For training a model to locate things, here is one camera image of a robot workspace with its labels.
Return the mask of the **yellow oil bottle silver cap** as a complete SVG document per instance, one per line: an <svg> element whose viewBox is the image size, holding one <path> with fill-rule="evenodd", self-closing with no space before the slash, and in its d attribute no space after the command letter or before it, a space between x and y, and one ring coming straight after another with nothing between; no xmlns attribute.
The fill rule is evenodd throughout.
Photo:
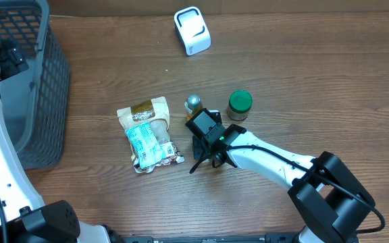
<svg viewBox="0 0 389 243"><path fill-rule="evenodd" d="M184 107L186 110L187 120L190 120L193 116L195 116L199 111L203 109L203 104L201 102L200 96L197 94L189 95L186 101L184 102Z"/></svg>

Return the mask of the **white red snack packet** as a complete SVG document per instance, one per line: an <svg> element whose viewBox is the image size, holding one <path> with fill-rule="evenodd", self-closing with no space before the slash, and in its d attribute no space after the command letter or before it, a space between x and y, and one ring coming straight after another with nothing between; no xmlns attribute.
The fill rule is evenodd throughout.
<svg viewBox="0 0 389 243"><path fill-rule="evenodd" d="M185 162L184 156L180 153L180 151L178 150L178 148L176 147L173 141L167 142L165 144L161 144L161 148L166 152L167 157L160 160L160 162L145 168L141 168L139 159L135 155L132 155L132 158L134 158L133 168L135 172L152 173L156 167L163 167L166 165L173 165L173 164L181 164Z"/></svg>

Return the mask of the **green lid white jar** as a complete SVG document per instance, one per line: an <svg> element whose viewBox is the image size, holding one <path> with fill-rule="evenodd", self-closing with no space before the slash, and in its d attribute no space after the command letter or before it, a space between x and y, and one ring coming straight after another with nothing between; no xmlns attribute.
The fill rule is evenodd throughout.
<svg viewBox="0 0 389 243"><path fill-rule="evenodd" d="M230 119L241 121L248 117L253 98L246 90L236 90L229 98L227 114Z"/></svg>

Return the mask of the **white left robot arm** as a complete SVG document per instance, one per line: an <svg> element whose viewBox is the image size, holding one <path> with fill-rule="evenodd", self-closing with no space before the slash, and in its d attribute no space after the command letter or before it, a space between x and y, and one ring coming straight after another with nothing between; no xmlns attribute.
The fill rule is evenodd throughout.
<svg viewBox="0 0 389 243"><path fill-rule="evenodd" d="M0 242L109 241L105 227L79 221L67 201L44 203L10 140L0 98Z"/></svg>

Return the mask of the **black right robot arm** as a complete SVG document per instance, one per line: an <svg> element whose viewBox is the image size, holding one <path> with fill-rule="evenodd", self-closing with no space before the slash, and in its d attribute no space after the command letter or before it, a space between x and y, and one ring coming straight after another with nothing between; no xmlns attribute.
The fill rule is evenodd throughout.
<svg viewBox="0 0 389 243"><path fill-rule="evenodd" d="M266 242L357 242L375 201L336 155L299 155L262 141L236 124L223 127L207 109L187 121L202 162L227 163L259 173L283 187L305 222L297 233L268 233Z"/></svg>

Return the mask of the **teal large tissue pack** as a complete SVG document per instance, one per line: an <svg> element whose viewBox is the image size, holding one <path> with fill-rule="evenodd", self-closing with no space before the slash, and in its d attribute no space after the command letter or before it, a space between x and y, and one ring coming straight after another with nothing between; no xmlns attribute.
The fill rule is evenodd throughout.
<svg viewBox="0 0 389 243"><path fill-rule="evenodd" d="M166 153L156 139L150 123L127 129L125 134L137 154L141 169L155 165L165 158Z"/></svg>

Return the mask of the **clear brown snack bag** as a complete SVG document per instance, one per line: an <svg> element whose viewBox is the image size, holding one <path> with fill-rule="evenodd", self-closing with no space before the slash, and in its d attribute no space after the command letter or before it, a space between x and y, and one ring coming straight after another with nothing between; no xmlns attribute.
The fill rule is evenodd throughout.
<svg viewBox="0 0 389 243"><path fill-rule="evenodd" d="M143 123L150 123L151 129L160 146L161 144L172 141L170 135L168 134L168 128L170 126L170 112L165 97L149 99L131 107L118 109L117 117L120 125L124 129L124 133L127 129L132 127ZM130 146L132 149L132 155L137 157L137 154L131 144Z"/></svg>

